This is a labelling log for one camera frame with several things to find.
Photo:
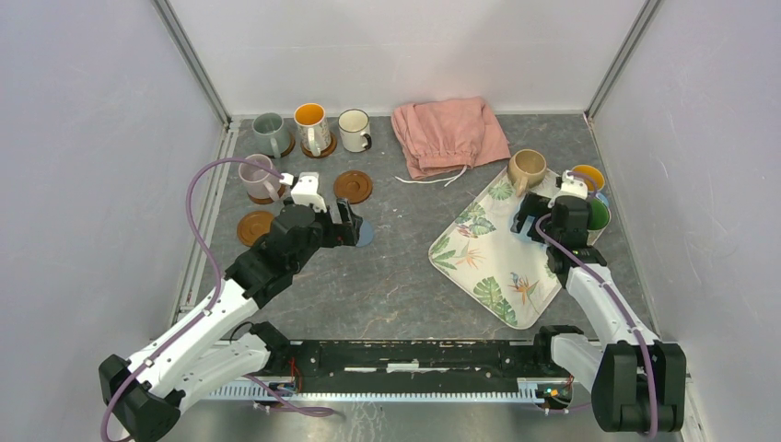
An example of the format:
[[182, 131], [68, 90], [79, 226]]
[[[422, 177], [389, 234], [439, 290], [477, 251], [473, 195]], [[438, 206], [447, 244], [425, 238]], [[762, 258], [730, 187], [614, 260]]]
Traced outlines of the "beige ceramic mug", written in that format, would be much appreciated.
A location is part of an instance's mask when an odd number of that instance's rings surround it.
[[507, 175], [515, 195], [520, 198], [526, 191], [540, 184], [547, 173], [545, 157], [538, 151], [522, 149], [507, 164]]

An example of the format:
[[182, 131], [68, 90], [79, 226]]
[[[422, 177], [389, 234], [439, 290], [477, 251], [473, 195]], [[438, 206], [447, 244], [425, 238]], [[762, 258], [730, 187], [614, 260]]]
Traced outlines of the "lilac ceramic mug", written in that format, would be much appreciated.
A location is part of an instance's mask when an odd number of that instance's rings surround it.
[[254, 154], [239, 164], [239, 178], [246, 193], [255, 198], [275, 197], [283, 185], [276, 175], [273, 161], [266, 155]]

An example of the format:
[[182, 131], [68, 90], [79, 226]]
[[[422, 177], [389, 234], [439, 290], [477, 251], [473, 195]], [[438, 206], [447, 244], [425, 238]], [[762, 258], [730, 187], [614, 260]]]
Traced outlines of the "floral leaf print tray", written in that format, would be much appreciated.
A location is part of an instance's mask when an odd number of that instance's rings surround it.
[[432, 265], [517, 330], [530, 328], [561, 288], [546, 248], [528, 237], [532, 222], [511, 231], [521, 203], [502, 170], [428, 250]]

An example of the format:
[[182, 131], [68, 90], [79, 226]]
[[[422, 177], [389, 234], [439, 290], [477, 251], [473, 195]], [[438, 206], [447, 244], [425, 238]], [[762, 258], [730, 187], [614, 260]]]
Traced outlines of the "grey green ceramic mug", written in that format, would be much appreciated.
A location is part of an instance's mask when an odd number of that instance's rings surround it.
[[259, 152], [273, 158], [287, 156], [295, 146], [295, 137], [286, 128], [283, 117], [266, 112], [252, 122], [252, 130]]

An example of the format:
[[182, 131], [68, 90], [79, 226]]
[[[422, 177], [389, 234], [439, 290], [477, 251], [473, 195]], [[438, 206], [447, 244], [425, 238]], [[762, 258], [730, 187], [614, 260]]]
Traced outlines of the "white mug black rim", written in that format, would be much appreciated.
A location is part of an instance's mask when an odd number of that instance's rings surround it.
[[373, 146], [370, 119], [359, 109], [343, 111], [338, 117], [338, 127], [344, 148], [352, 153], [369, 150]]

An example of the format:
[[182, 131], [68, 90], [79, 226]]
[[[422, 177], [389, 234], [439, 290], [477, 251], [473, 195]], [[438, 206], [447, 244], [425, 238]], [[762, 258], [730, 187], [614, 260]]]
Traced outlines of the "white mug orange inside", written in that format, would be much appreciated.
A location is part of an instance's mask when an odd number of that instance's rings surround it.
[[324, 108], [317, 103], [302, 104], [294, 112], [294, 120], [300, 142], [319, 156], [333, 138]]

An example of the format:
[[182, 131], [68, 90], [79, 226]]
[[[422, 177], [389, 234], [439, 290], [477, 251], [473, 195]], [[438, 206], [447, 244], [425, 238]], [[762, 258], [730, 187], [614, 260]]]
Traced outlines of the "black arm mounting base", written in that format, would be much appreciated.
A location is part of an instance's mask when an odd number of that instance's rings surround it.
[[292, 341], [270, 322], [240, 324], [271, 355], [258, 378], [293, 381], [301, 393], [505, 393], [520, 379], [563, 379], [542, 340]]

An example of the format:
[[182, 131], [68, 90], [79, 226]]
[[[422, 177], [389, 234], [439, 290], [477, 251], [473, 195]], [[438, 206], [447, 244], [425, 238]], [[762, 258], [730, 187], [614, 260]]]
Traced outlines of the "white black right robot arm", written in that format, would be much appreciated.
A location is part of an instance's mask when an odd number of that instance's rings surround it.
[[592, 203], [534, 192], [521, 200], [511, 224], [545, 246], [547, 267], [585, 312], [598, 345], [582, 332], [561, 326], [542, 333], [531, 352], [545, 376], [565, 369], [589, 392], [591, 409], [605, 432], [653, 437], [682, 430], [685, 418], [686, 356], [663, 342], [625, 300], [604, 256], [588, 242]]

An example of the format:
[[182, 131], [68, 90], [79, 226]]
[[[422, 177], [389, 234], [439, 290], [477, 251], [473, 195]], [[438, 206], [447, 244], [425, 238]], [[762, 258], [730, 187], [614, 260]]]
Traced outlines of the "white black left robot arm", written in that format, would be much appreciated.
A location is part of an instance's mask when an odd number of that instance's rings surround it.
[[355, 247], [369, 231], [362, 216], [345, 199], [337, 201], [341, 220], [329, 210], [286, 199], [267, 233], [242, 252], [202, 302], [145, 348], [129, 357], [109, 355], [99, 365], [106, 410], [101, 438], [110, 440], [115, 418], [127, 439], [158, 441], [181, 415], [207, 393], [234, 378], [262, 370], [282, 373], [288, 349], [257, 334], [213, 355], [215, 342], [292, 285], [320, 249]]

